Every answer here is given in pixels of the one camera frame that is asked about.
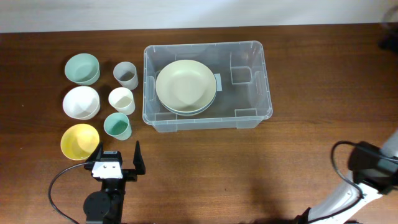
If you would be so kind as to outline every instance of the white wall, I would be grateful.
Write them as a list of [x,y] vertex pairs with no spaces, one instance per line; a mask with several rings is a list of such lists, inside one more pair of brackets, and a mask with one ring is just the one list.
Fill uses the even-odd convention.
[[0,0],[0,32],[379,22],[394,0]]

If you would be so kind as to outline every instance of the white cup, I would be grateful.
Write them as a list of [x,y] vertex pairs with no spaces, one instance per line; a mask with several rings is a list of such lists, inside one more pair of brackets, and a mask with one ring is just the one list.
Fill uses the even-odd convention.
[[113,106],[118,112],[130,115],[136,109],[134,97],[132,92],[125,87],[119,87],[109,94],[109,104]]
[[137,69],[131,62],[120,62],[113,69],[113,76],[125,88],[133,90],[138,86]]
[[65,95],[62,107],[71,118],[91,119],[100,110],[100,96],[92,87],[79,86]]

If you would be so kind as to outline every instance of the green cup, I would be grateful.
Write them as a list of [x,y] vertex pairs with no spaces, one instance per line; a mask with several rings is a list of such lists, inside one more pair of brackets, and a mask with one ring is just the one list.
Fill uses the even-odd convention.
[[67,62],[65,75],[78,85],[91,85],[100,77],[100,63],[91,54],[75,55]]
[[106,134],[122,141],[128,139],[132,133],[129,118],[122,113],[109,115],[105,119],[104,129]]

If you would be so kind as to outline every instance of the mint green bowl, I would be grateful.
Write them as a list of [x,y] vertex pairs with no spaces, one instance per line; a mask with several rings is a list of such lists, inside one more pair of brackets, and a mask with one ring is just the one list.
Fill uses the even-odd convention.
[[91,85],[100,77],[100,63],[91,54],[75,55],[67,62],[65,75],[78,85]]

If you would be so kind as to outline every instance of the plate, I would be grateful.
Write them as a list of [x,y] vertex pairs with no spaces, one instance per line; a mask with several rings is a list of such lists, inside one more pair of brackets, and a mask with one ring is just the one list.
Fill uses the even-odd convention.
[[206,65],[194,60],[178,60],[160,71],[155,89],[159,100],[172,112],[197,114],[213,101],[217,83]]

